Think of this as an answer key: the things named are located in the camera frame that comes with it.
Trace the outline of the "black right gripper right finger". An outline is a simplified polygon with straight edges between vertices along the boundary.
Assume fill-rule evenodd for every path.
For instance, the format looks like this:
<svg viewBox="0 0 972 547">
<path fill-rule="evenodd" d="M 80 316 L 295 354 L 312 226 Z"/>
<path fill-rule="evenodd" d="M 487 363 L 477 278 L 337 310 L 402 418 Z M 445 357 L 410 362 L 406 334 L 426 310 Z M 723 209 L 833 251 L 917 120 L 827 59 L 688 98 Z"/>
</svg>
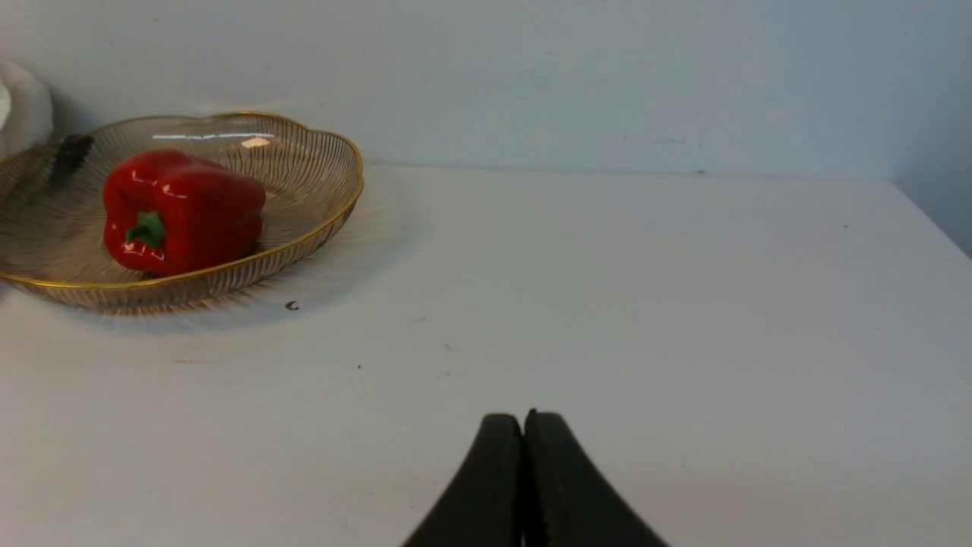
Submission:
<svg viewBox="0 0 972 547">
<path fill-rule="evenodd" d="M 525 546 L 665 546 L 598 471 L 559 413 L 524 428 Z"/>
</svg>

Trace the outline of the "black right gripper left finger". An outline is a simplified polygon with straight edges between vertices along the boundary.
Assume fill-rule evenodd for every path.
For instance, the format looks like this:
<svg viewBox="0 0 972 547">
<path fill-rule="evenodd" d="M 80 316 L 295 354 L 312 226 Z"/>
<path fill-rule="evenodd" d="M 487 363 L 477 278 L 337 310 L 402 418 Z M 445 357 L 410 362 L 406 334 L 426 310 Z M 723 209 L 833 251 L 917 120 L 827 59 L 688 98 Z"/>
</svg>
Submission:
<svg viewBox="0 0 972 547">
<path fill-rule="evenodd" d="M 522 450 L 515 416 L 483 416 L 462 465 L 404 545 L 520 546 Z"/>
</svg>

